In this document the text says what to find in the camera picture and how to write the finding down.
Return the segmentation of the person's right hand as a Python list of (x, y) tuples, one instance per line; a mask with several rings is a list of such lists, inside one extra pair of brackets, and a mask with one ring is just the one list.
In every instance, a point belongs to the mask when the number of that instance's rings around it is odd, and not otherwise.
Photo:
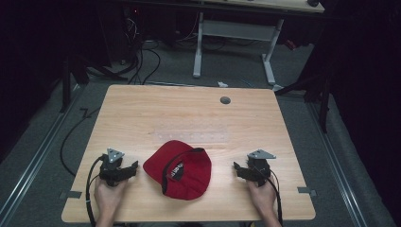
[(250, 181), (247, 181), (247, 185), (250, 190), (253, 205), (262, 221), (268, 219), (278, 220), (278, 217), (274, 212), (276, 193), (273, 186), (270, 183), (265, 183), (264, 185), (258, 187), (255, 182)]

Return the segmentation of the clear tape patch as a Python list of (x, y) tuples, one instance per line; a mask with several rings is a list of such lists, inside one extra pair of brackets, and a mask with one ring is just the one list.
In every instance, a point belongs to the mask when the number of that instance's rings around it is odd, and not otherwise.
[(229, 133), (226, 130), (158, 129), (153, 135), (154, 139), (161, 143), (179, 140), (187, 144), (218, 144), (229, 140)]

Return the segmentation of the person's left hand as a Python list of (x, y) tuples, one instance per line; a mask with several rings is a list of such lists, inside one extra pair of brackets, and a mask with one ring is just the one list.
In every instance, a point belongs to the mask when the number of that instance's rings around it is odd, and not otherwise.
[(113, 220), (123, 198), (128, 181), (120, 182), (118, 186), (108, 186), (104, 180), (96, 178), (95, 199), (99, 215), (97, 220)]

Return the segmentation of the grey tape piece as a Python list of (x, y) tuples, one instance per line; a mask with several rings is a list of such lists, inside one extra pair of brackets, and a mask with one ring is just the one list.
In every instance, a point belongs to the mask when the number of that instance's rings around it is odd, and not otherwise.
[(61, 200), (66, 200), (69, 198), (79, 199), (81, 197), (81, 192), (79, 191), (62, 191), (59, 195)]
[(298, 190), (298, 193), (300, 193), (300, 194), (308, 194), (310, 197), (316, 197), (318, 195), (316, 190), (310, 189), (307, 186), (306, 187), (298, 186), (297, 190)]

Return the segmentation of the metal floor rail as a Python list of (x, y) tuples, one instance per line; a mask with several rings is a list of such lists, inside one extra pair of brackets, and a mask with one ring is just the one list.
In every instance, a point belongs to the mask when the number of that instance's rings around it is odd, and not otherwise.
[(354, 190), (348, 182), (348, 179), (343, 171), (334, 147), (330, 141), (330, 138), (326, 132), (323, 131), (320, 121), (318, 109), (314, 104), (306, 103), (308, 112), (310, 113), (313, 122), (317, 128), (317, 131), (323, 141), (324, 150), (327, 156), (329, 166), (332, 174), (338, 186), (342, 200), (346, 206), (348, 214), (355, 227), (368, 227), (365, 217), (358, 205), (357, 198)]
[(76, 103), (84, 85), (74, 85), (70, 102), (62, 107), (62, 86), (34, 114), (10, 155), (0, 164), (0, 227), (6, 227), (34, 181), (65, 118)]

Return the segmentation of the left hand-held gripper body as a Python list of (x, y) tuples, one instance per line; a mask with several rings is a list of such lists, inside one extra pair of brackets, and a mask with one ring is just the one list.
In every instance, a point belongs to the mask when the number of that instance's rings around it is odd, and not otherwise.
[(103, 163), (100, 167), (99, 177), (104, 180), (108, 186), (117, 186), (119, 168), (123, 161), (124, 152), (113, 148), (107, 148), (107, 153), (103, 155)]

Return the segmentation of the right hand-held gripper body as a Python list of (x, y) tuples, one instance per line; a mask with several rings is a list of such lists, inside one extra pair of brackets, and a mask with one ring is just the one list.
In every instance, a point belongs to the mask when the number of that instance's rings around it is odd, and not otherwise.
[(276, 156), (263, 149), (258, 149), (247, 155), (248, 157), (248, 168), (252, 171), (257, 186), (264, 185), (267, 179), (270, 177), (270, 165), (268, 159), (275, 159)]

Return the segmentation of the black metal stand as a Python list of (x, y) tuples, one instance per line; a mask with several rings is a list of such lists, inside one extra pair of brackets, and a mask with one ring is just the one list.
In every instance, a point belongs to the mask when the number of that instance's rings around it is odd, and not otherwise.
[(328, 102), (332, 77), (333, 70), (330, 63), (317, 64), (308, 61), (298, 80), (275, 91), (275, 94), (281, 96), (291, 91), (305, 89), (305, 102), (320, 102), (318, 122), (321, 130), (327, 133), (326, 118), (329, 110)]
[(61, 112), (65, 113), (71, 103), (71, 79), (73, 76), (78, 85), (87, 85), (89, 76), (86, 72), (87, 67), (92, 67), (100, 72), (104, 77), (115, 80), (125, 80), (118, 73), (112, 72), (109, 69), (89, 61), (81, 55), (67, 56), (62, 63), (61, 81), (62, 81), (62, 106)]

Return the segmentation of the red baseball cap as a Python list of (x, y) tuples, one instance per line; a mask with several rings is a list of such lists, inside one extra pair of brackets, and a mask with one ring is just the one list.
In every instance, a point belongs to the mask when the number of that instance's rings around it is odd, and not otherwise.
[(204, 148), (171, 140), (144, 162), (143, 169), (162, 187), (165, 196), (191, 201), (207, 190), (212, 162)]

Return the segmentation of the white-framed desk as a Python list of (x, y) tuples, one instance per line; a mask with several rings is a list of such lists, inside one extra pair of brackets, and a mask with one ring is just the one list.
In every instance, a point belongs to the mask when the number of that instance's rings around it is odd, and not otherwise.
[[(306, 15), (321, 15), (325, 8), (320, 3), (317, 7), (311, 7), (307, 0), (200, 0), (200, 4), (205, 7), (211, 6), (233, 6), (241, 7), (242, 9), (261, 9), (272, 10), (273, 12), (288, 12), (288, 13), (305, 13)], [(197, 49), (195, 53), (193, 77), (201, 76), (202, 63), (202, 40), (205, 36), (214, 36), (222, 38), (233, 38), (240, 40), (268, 42), (270, 46), (267, 52), (261, 55), (261, 60), (264, 65), (264, 70), (267, 82), (272, 86), (274, 91), (282, 89), (282, 86), (277, 85), (274, 74), (272, 72), (270, 58), (274, 47), (281, 33), (281, 29), (285, 19), (280, 16), (274, 20), (271, 25), (262, 25), (259, 23), (250, 24), (246, 22), (234, 22), (225, 19), (205, 19), (203, 13), (198, 14), (198, 37)]]

